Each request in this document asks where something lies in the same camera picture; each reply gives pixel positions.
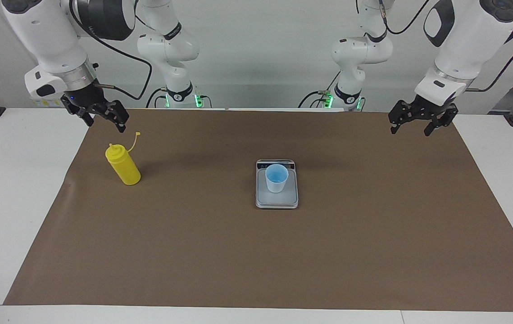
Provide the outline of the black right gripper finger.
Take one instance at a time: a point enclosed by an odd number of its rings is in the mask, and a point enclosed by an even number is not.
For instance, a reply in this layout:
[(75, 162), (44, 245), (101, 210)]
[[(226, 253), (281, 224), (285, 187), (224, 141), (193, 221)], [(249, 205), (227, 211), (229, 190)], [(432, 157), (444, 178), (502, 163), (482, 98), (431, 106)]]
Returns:
[(83, 107), (79, 107), (75, 104), (73, 104), (69, 98), (67, 97), (61, 97), (61, 102), (63, 103), (63, 106), (64, 108), (66, 109), (67, 113), (69, 113), (69, 115), (74, 115), (74, 116), (77, 116), (79, 117), (80, 119), (82, 119), (84, 121), (84, 123), (88, 126), (88, 127), (91, 127), (94, 123), (94, 119), (92, 118), (92, 116), (86, 111), (85, 108)]
[(104, 103), (103, 118), (112, 122), (120, 133), (124, 133), (129, 113), (120, 100), (107, 101)]

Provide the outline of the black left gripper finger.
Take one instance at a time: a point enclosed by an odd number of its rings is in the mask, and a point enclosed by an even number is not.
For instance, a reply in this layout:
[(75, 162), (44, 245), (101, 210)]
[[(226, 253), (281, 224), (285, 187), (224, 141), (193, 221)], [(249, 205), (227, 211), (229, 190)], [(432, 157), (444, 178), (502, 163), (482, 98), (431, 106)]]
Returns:
[(429, 137), (436, 129), (440, 127), (448, 127), (458, 112), (457, 107), (449, 107), (443, 113), (432, 114), (429, 118), (429, 124), (424, 129), (424, 135)]
[(388, 113), (388, 119), (391, 124), (390, 131), (395, 135), (402, 124), (415, 120), (415, 109), (412, 103), (399, 100)]

